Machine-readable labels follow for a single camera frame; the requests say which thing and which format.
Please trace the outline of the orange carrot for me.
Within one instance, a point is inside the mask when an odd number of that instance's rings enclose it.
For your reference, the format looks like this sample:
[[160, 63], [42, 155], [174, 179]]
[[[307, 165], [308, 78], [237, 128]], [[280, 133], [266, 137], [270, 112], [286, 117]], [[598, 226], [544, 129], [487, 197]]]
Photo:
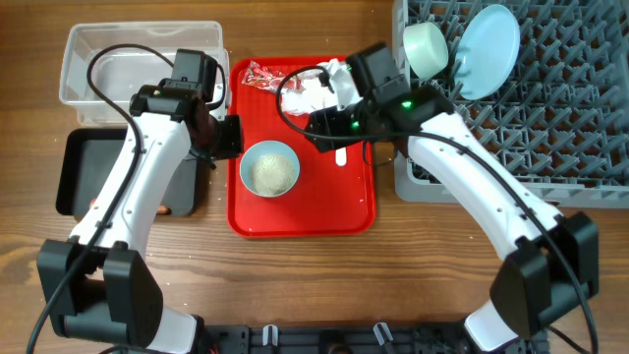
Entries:
[[[89, 203], [89, 207], [93, 207], [95, 203], [95, 199], [92, 199]], [[157, 215], [167, 215], [171, 213], [171, 209], [168, 206], [161, 205], [157, 209]]]

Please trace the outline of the white plastic spoon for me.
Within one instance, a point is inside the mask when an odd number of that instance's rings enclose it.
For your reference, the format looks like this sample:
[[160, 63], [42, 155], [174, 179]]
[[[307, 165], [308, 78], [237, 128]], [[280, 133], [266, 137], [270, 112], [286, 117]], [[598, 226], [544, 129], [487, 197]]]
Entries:
[[345, 166], [347, 164], [347, 150], [343, 148], [339, 148], [335, 151], [335, 162], [338, 166]]

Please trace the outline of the green bowl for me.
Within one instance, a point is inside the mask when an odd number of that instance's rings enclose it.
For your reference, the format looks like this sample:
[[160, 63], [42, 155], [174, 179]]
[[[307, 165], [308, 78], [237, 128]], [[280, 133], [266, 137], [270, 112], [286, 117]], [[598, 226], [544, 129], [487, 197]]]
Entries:
[[406, 27], [403, 45], [412, 71], [422, 81], [430, 80], [448, 65], [448, 46], [441, 30], [434, 23]]

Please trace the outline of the light blue plate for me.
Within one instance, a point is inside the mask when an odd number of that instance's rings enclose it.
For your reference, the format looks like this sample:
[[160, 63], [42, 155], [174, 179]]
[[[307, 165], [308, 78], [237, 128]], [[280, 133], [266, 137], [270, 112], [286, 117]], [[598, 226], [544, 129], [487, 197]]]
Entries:
[[455, 56], [461, 66], [454, 83], [467, 100], [478, 100], [496, 92], [514, 68], [520, 47], [520, 27], [503, 5], [490, 5], [469, 23]]

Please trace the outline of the white napkin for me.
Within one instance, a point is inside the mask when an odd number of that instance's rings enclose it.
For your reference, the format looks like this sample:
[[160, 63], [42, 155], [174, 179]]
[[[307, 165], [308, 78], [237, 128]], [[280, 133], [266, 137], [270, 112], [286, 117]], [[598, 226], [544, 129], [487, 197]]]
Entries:
[[319, 63], [319, 66], [329, 74], [333, 91], [322, 85], [317, 77], [321, 74], [319, 70], [298, 74], [301, 87], [282, 90], [280, 102], [284, 113], [299, 116], [329, 107], [343, 110], [362, 99], [352, 79], [349, 65], [345, 61], [334, 58], [329, 62]]

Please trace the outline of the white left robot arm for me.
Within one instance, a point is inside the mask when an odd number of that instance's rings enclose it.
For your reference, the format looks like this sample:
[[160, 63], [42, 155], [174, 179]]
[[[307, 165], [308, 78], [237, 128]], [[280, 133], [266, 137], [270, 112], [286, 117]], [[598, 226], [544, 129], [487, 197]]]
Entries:
[[144, 86], [123, 116], [126, 142], [94, 205], [66, 241], [47, 240], [37, 256], [45, 296], [27, 346], [44, 323], [62, 337], [148, 353], [194, 353], [203, 321], [168, 308], [145, 263], [149, 230], [170, 180], [193, 153], [210, 162], [244, 149], [241, 119], [218, 121], [199, 86]]

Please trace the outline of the light blue rice bowl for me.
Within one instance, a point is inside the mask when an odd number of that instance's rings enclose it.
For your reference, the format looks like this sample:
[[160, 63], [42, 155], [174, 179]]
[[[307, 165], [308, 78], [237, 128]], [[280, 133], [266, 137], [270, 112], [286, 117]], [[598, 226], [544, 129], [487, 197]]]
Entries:
[[251, 146], [242, 156], [240, 177], [246, 188], [263, 198], [276, 198], [291, 190], [300, 175], [296, 153], [278, 141]]

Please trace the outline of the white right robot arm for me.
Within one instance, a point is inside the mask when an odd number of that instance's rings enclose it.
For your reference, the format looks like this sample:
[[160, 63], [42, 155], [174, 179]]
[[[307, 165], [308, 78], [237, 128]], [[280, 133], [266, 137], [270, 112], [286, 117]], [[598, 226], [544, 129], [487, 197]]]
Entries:
[[599, 348], [588, 301], [599, 292], [599, 231], [584, 213], [564, 216], [524, 187], [473, 136], [436, 88], [368, 97], [312, 113], [306, 137], [321, 151], [391, 142], [435, 177], [480, 225], [502, 265], [489, 299], [464, 320], [491, 352], [528, 339], [581, 308]]

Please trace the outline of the red snack wrapper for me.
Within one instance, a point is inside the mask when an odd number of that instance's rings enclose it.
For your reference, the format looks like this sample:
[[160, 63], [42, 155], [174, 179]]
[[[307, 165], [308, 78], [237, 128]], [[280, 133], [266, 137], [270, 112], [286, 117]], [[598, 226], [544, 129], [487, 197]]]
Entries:
[[[241, 83], [246, 86], [276, 93], [279, 84], [285, 77], [286, 75], [281, 71], [263, 66], [256, 61], [251, 61], [245, 70]], [[287, 90], [301, 91], [301, 80], [298, 77], [291, 77], [281, 89], [282, 92]]]

